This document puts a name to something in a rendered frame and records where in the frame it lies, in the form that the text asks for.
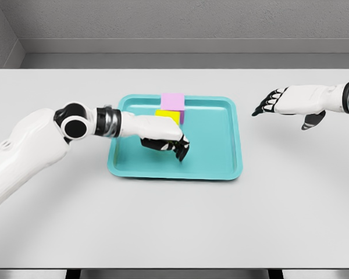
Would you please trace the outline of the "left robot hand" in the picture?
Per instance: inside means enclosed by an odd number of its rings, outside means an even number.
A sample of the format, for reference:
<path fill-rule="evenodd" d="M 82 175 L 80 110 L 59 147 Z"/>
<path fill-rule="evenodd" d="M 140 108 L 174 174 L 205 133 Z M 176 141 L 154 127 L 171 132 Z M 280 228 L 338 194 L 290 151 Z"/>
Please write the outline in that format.
<path fill-rule="evenodd" d="M 170 117 L 138 116 L 141 121 L 138 136 L 143 147 L 156 151 L 173 151 L 182 162 L 190 149 L 190 141 Z"/>

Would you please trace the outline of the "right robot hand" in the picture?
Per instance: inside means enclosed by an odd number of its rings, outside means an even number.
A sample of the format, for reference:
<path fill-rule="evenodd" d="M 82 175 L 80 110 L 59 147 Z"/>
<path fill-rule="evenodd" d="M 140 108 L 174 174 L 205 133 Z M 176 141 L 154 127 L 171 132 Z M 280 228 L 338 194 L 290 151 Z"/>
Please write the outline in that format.
<path fill-rule="evenodd" d="M 270 92 L 252 113 L 281 115 L 304 115 L 302 130 L 317 126 L 325 117 L 326 111 L 321 100 L 324 85 L 292 85 Z"/>

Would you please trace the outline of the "yellow cube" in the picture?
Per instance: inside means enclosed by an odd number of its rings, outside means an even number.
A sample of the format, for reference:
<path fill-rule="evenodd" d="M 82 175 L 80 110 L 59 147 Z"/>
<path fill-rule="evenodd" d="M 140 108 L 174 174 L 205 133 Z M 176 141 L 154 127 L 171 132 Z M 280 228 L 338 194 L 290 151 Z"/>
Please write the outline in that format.
<path fill-rule="evenodd" d="M 161 110 L 158 109 L 155 111 L 155 116 L 160 116 L 160 117 L 169 117 L 174 122 L 179 126 L 180 125 L 180 116 L 181 113 L 179 111 L 174 111 L 174 110 Z"/>

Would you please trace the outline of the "pink cube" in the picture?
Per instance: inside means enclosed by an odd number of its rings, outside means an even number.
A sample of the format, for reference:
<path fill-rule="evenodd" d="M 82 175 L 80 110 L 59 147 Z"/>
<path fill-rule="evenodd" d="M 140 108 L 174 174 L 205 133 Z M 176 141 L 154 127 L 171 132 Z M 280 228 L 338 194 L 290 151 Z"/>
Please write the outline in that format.
<path fill-rule="evenodd" d="M 179 123 L 184 123 L 185 95 L 181 93 L 161 94 L 161 109 L 180 112 Z"/>

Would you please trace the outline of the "teal plastic tray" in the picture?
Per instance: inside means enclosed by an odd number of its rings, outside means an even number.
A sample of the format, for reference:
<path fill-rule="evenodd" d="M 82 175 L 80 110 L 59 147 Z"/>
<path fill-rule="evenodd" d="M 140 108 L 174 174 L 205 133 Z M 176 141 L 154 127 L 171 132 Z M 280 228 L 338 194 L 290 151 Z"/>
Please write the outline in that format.
<path fill-rule="evenodd" d="M 243 170 L 237 110 L 222 96 L 186 96 L 184 123 L 190 142 L 182 162 L 172 151 L 141 145 L 137 136 L 113 138 L 108 170 L 119 177 L 233 180 Z"/>

